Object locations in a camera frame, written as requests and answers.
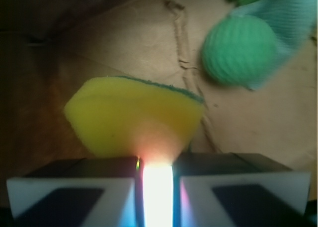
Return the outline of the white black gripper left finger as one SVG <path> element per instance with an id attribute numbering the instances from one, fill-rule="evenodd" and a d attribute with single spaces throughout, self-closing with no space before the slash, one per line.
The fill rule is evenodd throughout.
<path id="1" fill-rule="evenodd" d="M 136 156 L 54 161 L 7 180 L 16 227 L 142 227 L 143 161 Z"/>

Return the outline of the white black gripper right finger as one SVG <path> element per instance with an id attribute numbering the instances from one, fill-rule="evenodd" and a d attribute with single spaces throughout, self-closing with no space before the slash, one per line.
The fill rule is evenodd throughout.
<path id="1" fill-rule="evenodd" d="M 310 174 L 256 153 L 182 153 L 173 169 L 175 227 L 309 227 Z"/>

